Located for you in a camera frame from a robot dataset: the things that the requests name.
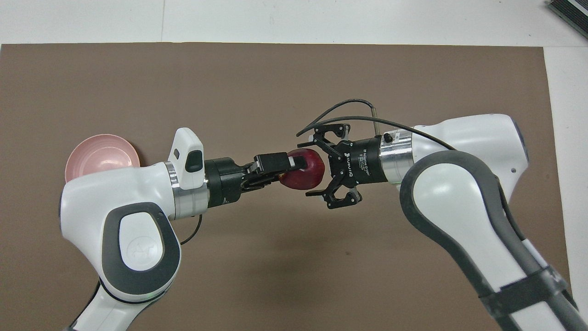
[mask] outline apple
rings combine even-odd
[[[320,184],[325,174],[325,164],[319,153],[308,148],[298,148],[289,152],[288,156],[304,157],[306,168],[281,174],[279,176],[280,183],[295,190],[310,190]]]

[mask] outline white floor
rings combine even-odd
[[[543,46],[574,296],[588,319],[588,40],[543,0],[2,0],[0,44]]]

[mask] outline pink bowl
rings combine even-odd
[[[117,135],[98,134],[74,148],[65,165],[65,182],[122,167],[139,167],[139,156],[133,146]]]

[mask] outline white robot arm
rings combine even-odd
[[[305,167],[303,157],[286,153],[256,155],[243,166],[230,158],[204,160],[198,137],[180,128],[166,162],[68,182],[59,208],[61,231],[88,258],[99,283],[67,329],[126,330],[178,273],[182,254],[171,220],[235,202],[241,193]]]
[[[588,330],[566,282],[509,211],[507,202],[528,165],[523,138],[509,116],[455,118],[359,141],[347,140],[348,124],[332,122],[315,121],[304,129],[314,133],[299,147],[317,145],[327,152],[332,174],[325,190],[307,196],[322,196],[329,208],[338,208],[362,200],[359,184],[400,185],[407,219],[450,253],[503,330]],[[343,139],[331,143],[325,138],[329,131]],[[336,198],[341,186],[349,191]]]

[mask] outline cable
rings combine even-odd
[[[190,239],[194,238],[194,236],[196,235],[196,232],[198,232],[198,230],[200,229],[200,224],[202,224],[202,214],[200,214],[200,216],[198,217],[198,225],[196,226],[196,229],[194,229],[194,232],[192,232],[192,234],[186,240],[180,242],[180,245],[183,245],[183,244],[189,242]]]
[[[500,193],[500,203],[502,204],[502,209],[505,210],[506,219],[509,221],[510,226],[513,228],[517,237],[519,237],[520,241],[527,239],[520,230],[519,225],[516,224],[513,214],[510,212],[509,203],[506,201],[506,195],[504,190],[502,190],[502,185],[500,185],[500,182],[498,182],[498,192]]]
[[[321,121],[321,122],[316,122],[316,123],[307,125],[304,129],[298,131],[298,133],[296,133],[296,136],[297,137],[300,137],[300,135],[302,135],[303,133],[305,133],[305,132],[307,132],[309,130],[312,130],[312,129],[316,128],[316,127],[320,127],[321,125],[325,125],[325,124],[329,124],[329,123],[333,123],[333,122],[338,122],[338,121],[349,121],[349,120],[371,121],[371,122],[378,122],[378,123],[382,123],[382,124],[387,124],[387,125],[390,125],[392,127],[401,128],[401,129],[404,129],[404,130],[406,130],[408,132],[412,132],[414,134],[418,134],[418,135],[420,135],[420,136],[422,136],[424,138],[427,138],[429,140],[432,140],[432,141],[438,143],[439,145],[447,148],[448,150],[455,150],[455,148],[453,148],[451,145],[449,145],[448,143],[444,142],[443,140],[438,139],[438,138],[435,138],[434,136],[432,136],[430,134],[427,134],[427,133],[424,133],[422,131],[419,131],[419,130],[417,130],[415,128],[411,128],[411,127],[408,127],[408,126],[406,126],[404,124],[400,124],[400,123],[396,123],[396,122],[392,122],[392,121],[386,121],[386,120],[383,120],[381,118],[373,118],[373,117],[367,117],[367,116],[342,116],[342,117],[330,118],[328,120],[324,120],[324,121]]]
[[[312,121],[312,122],[310,122],[310,124],[308,124],[307,126],[310,126],[310,125],[318,122],[321,118],[327,116],[327,114],[329,114],[333,110],[341,107],[342,105],[349,104],[351,102],[359,102],[359,103],[362,103],[362,104],[367,105],[372,110],[372,117],[373,118],[377,118],[376,107],[374,107],[373,104],[371,102],[369,102],[368,100],[364,100],[364,99],[347,99],[347,100],[341,101],[340,103],[338,103],[338,104],[330,107],[329,109],[325,110],[325,112],[323,112],[321,115],[319,115],[317,118],[315,118],[315,120]],[[376,133],[376,135],[380,135],[380,128],[377,126],[377,122],[374,122],[373,129],[374,129],[374,132]]]
[[[568,292],[567,289],[564,289],[562,291],[563,297],[565,297],[567,299],[567,301],[570,302],[570,304],[572,304],[572,306],[574,306],[574,308],[576,308],[576,310],[578,309],[578,304],[576,303],[576,301],[574,300],[574,298],[572,297],[572,295],[570,294],[570,292]]]

